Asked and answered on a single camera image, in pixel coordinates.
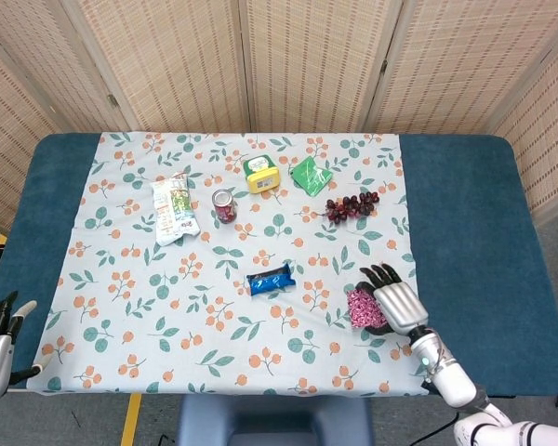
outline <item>woven screen panel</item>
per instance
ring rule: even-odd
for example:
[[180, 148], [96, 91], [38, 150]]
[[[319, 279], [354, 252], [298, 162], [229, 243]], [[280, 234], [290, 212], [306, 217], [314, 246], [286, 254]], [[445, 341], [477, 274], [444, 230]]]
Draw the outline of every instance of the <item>woven screen panel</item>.
[[558, 54], [503, 119], [531, 210], [558, 195]]
[[389, 3], [248, 0], [257, 131], [358, 130]]
[[558, 30], [558, 0], [418, 0], [374, 126], [476, 133]]
[[60, 130], [0, 61], [0, 228], [9, 230], [37, 142]]
[[142, 129], [247, 131], [231, 2], [82, 2]]
[[116, 130], [100, 93], [46, 1], [0, 0], [0, 43], [78, 131]]

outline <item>gray floor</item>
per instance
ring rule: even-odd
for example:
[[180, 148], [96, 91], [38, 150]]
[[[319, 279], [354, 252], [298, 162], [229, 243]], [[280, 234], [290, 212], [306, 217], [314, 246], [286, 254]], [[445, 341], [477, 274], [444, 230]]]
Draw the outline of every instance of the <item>gray floor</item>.
[[[558, 217], [538, 229], [558, 301]], [[125, 395], [67, 395], [39, 397], [8, 394], [0, 400], [0, 446], [119, 444], [128, 397]], [[174, 438], [178, 396], [143, 396], [137, 445], [156, 445], [162, 434]], [[496, 400], [512, 420], [535, 420], [558, 426], [554, 398]], [[372, 401], [376, 445], [406, 445], [453, 418], [454, 411], [436, 397], [380, 398]], [[164, 440], [163, 446], [173, 444]], [[421, 443], [453, 446], [450, 429]]]

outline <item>blue chair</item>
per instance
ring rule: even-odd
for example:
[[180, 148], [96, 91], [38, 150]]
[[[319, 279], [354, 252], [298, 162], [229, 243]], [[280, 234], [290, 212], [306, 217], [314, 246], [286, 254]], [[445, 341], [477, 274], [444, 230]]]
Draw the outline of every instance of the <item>blue chair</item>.
[[178, 446], [373, 446], [369, 401], [186, 395]]

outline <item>red grapes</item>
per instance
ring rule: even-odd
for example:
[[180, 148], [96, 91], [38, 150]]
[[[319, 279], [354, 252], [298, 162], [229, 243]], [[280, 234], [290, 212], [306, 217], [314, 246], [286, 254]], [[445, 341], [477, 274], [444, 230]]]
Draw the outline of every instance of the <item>red grapes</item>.
[[330, 221], [338, 225], [347, 217], [369, 216], [374, 210], [374, 203], [380, 201], [378, 192], [360, 192], [351, 197], [343, 197], [341, 204], [333, 200], [326, 200], [326, 216]]

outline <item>robot finger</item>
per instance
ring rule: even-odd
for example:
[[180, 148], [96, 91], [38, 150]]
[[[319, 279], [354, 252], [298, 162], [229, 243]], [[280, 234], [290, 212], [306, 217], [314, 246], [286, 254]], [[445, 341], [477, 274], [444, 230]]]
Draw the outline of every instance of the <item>robot finger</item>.
[[366, 275], [366, 277], [372, 282], [375, 287], [381, 288], [384, 286], [382, 280], [379, 279], [379, 276], [377, 276], [374, 271], [372, 271], [372, 269], [360, 268], [360, 271], [362, 271]]
[[376, 290], [376, 288], [368, 282], [359, 282], [355, 285], [355, 289], [358, 291], [364, 291], [369, 295], [374, 295], [374, 290]]
[[399, 283], [401, 281], [399, 274], [396, 273], [396, 271], [392, 268], [391, 265], [387, 265], [386, 263], [382, 263], [380, 265], [382, 266], [382, 269], [384, 269], [389, 273], [393, 282]]
[[379, 267], [378, 265], [372, 265], [371, 267], [374, 272], [376, 272], [378, 274], [378, 276], [380, 277], [380, 279], [384, 282], [385, 285], [390, 285], [392, 284], [392, 279], [391, 276], [389, 276], [389, 274], [387, 274], [386, 272], [384, 272], [384, 269], [382, 269], [381, 267]]

